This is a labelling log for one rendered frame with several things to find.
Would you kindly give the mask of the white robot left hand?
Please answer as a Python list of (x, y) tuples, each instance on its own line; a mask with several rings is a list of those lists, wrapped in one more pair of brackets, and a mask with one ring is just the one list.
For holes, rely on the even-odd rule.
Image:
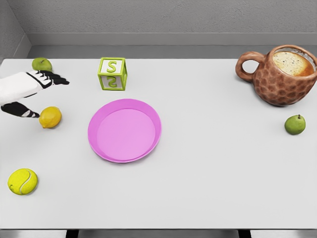
[(69, 81), (47, 70), (19, 72), (0, 79), (0, 110), (21, 118), (39, 118), (37, 112), (32, 111), (19, 102), (22, 98), (31, 97), (43, 89), (53, 85), (68, 85)]

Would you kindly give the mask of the yellow lemon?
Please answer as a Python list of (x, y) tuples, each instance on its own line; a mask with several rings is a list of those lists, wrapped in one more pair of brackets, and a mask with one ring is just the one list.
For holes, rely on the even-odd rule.
[(57, 107), (45, 108), (39, 117), (39, 122), (43, 128), (53, 128), (59, 124), (62, 113)]

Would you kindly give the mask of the pink round plate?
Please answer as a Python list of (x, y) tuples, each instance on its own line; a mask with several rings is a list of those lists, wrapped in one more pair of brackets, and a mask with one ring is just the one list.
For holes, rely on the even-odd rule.
[(102, 106), (92, 116), (88, 141), (101, 158), (129, 163), (151, 153), (161, 131), (161, 120), (153, 107), (135, 99), (120, 99)]

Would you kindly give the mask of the green pear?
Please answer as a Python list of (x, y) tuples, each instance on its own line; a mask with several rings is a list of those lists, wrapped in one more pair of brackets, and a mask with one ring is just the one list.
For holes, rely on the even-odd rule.
[(47, 58), (35, 58), (32, 61), (33, 70), (53, 71), (51, 62)]
[(305, 130), (306, 121), (302, 115), (294, 115), (286, 120), (284, 128), (289, 134), (297, 135)]

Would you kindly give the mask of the yellow tennis ball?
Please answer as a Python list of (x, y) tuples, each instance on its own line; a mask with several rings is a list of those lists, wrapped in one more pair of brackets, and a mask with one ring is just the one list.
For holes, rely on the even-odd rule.
[(31, 169), (18, 169), (8, 178), (7, 185), (11, 192), (17, 195), (31, 193), (38, 184), (38, 177)]

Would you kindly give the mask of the green letter S block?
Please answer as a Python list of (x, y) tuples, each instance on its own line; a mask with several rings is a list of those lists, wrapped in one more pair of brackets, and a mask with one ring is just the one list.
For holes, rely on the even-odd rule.
[(125, 58), (101, 58), (98, 78), (103, 90), (125, 91), (127, 75)]

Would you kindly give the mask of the brown textured coffee mug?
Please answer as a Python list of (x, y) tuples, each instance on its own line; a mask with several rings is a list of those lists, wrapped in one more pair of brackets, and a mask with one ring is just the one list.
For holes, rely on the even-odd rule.
[[(273, 60), (276, 53), (295, 53), (308, 61), (303, 66), (311, 65), (311, 74), (305, 76), (291, 75), (283, 71)], [(243, 63), (254, 60), (259, 65), (253, 73), (243, 69)], [(269, 104), (286, 106), (303, 99), (317, 81), (317, 57), (302, 47), (281, 45), (273, 48), (266, 55), (258, 52), (242, 54), (235, 66), (236, 74), (243, 80), (251, 82), (258, 96)]]

